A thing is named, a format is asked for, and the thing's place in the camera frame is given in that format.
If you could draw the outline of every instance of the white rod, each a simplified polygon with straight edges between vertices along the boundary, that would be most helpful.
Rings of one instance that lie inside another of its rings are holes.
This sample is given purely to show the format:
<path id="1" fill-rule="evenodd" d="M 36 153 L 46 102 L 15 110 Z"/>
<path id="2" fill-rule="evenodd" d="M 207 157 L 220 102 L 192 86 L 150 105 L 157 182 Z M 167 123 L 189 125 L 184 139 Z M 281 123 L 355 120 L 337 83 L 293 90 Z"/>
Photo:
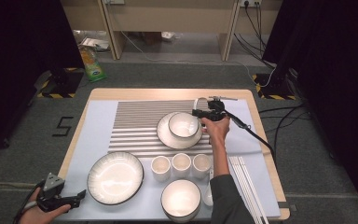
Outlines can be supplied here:
<path id="1" fill-rule="evenodd" d="M 251 186 L 249 184 L 248 178 L 246 177 L 245 173 L 243 172 L 243 170 L 241 168 L 240 161 L 239 161 L 238 157 L 234 157 L 233 159 L 234 159 L 234 161 L 236 162 L 236 164 L 238 166 L 239 173 L 241 174 L 241 176 L 243 178 L 243 183 L 245 184 L 246 189 L 248 191 L 249 200 L 250 200 L 250 202 L 251 202 L 251 204 L 252 204 L 252 206 L 253 206 L 253 208 L 255 210 L 255 217 L 257 218 L 258 223 L 263 224 L 263 221 L 261 220 L 261 213 L 260 213 L 260 210 L 258 209 L 257 203 L 255 201 L 255 196 L 252 193 Z"/>
<path id="2" fill-rule="evenodd" d="M 247 184 L 245 182 L 245 177 L 243 176 L 240 165 L 235 161 L 234 157 L 229 157 L 228 159 L 230 160 L 232 168 L 234 169 L 234 173 L 237 176 L 238 182 L 240 183 L 242 193 L 245 196 L 245 200 L 246 200 L 247 204 L 249 205 L 249 210 L 250 210 L 249 212 L 251 213 L 252 217 L 254 218 L 255 223 L 262 224 L 262 221 L 256 212 L 255 204 L 251 198 L 251 191 L 247 187 Z"/>
<path id="3" fill-rule="evenodd" d="M 250 177 L 250 175 L 248 173 L 248 169 L 246 169 L 246 165 L 245 165 L 245 162 L 243 162 L 242 157 L 240 157 L 240 165 L 241 165 L 242 170 L 245 172 L 245 175 L 247 176 L 247 179 L 249 181 L 249 185 L 250 185 L 251 190 L 252 190 L 252 192 L 253 192 L 253 194 L 255 196 L 255 201 L 256 201 L 257 206 L 258 206 L 258 208 L 259 208 L 259 210 L 261 212 L 261 215 L 263 216 L 264 221 L 266 222 L 266 224 L 268 224 L 269 221 L 267 220 L 266 213 L 264 212 L 264 209 L 263 209 L 263 206 L 261 205 L 260 199 L 257 196 L 257 192 L 255 191 L 255 186 L 254 186 L 254 184 L 252 182 L 252 178 Z"/>

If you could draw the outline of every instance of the black curtain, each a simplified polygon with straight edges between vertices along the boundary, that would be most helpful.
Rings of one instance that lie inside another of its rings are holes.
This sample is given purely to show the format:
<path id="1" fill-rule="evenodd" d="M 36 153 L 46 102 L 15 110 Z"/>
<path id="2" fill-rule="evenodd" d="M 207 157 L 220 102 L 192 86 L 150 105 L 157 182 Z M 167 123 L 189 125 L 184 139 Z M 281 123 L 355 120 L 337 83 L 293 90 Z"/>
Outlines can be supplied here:
<path id="1" fill-rule="evenodd" d="M 47 71 L 83 67 L 59 0 L 0 1 L 0 141 L 8 137 Z"/>
<path id="2" fill-rule="evenodd" d="M 315 13 L 304 11 L 310 2 L 283 0 L 265 59 L 297 70 L 322 134 L 358 190 L 358 2 L 323 1 L 309 7 L 319 8 Z M 317 15 L 314 23 L 302 23 L 304 14 Z M 310 26 L 307 38 L 291 39 L 302 25 Z M 300 48 L 288 49 L 294 45 L 289 40 Z"/>

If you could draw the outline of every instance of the white stick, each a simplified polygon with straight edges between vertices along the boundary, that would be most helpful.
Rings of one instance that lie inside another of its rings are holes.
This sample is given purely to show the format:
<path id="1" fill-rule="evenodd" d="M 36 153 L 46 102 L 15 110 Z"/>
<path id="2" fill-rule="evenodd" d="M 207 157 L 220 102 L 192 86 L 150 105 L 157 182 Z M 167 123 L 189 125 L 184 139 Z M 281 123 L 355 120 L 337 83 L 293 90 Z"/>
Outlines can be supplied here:
<path id="1" fill-rule="evenodd" d="M 245 172 L 245 175 L 247 176 L 248 183 L 249 183 L 249 186 L 251 187 L 251 191 L 253 192 L 253 195 L 255 196 L 255 201 L 257 203 L 258 209 L 261 212 L 261 215 L 263 216 L 264 221 L 266 222 L 266 224 L 268 224 L 269 221 L 267 220 L 266 213 L 264 212 L 264 209 L 263 209 L 263 206 L 261 205 L 260 199 L 257 196 L 257 192 L 255 191 L 255 186 L 253 184 L 252 178 L 250 177 L 250 175 L 248 173 L 248 169 L 246 169 L 246 165 L 243 162 L 242 157 L 240 157 L 240 165 L 241 165 L 242 170 Z"/>
<path id="2" fill-rule="evenodd" d="M 237 176 L 238 182 L 240 183 L 241 190 L 243 195 L 245 196 L 245 201 L 249 206 L 249 212 L 251 213 L 252 217 L 254 218 L 255 223 L 262 224 L 260 216 L 257 214 L 257 209 L 255 202 L 252 200 L 252 195 L 249 187 L 246 184 L 245 177 L 243 172 L 241 171 L 241 166 L 238 161 L 235 160 L 234 157 L 229 157 L 229 161 L 231 162 L 232 168 L 234 169 L 234 173 Z"/>

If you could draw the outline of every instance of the black and white striped mat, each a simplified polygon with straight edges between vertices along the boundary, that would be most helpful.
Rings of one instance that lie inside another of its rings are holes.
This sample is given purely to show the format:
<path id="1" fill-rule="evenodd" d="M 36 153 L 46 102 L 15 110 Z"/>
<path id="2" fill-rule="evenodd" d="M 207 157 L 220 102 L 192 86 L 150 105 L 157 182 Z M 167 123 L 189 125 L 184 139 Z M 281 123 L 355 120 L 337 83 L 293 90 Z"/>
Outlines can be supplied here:
<path id="1" fill-rule="evenodd" d="M 108 152 L 127 151 L 138 158 L 173 156 L 184 152 L 212 155 L 209 136 L 204 134 L 199 142 L 187 149 L 165 146 L 157 135 L 158 122 L 172 112 L 191 113 L 194 101 L 128 101 L 118 102 Z M 199 102 L 198 109 L 207 110 L 206 102 Z"/>

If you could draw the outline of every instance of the small white cup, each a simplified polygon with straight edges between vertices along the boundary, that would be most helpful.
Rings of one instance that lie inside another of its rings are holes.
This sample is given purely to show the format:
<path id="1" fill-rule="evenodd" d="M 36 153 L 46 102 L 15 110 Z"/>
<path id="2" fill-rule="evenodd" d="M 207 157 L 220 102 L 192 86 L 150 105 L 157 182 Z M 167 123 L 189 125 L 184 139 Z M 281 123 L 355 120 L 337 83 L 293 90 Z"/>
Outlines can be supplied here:
<path id="1" fill-rule="evenodd" d="M 190 174 L 191 159 L 185 153 L 178 153 L 172 158 L 173 174 L 183 178 Z"/>
<path id="2" fill-rule="evenodd" d="M 159 182 L 164 182 L 171 177 L 171 162 L 164 156 L 157 156 L 153 159 L 151 168 L 153 177 Z"/>
<path id="3" fill-rule="evenodd" d="M 203 179 L 209 174 L 212 163 L 208 155 L 198 154 L 193 158 L 193 176 L 198 179 Z"/>

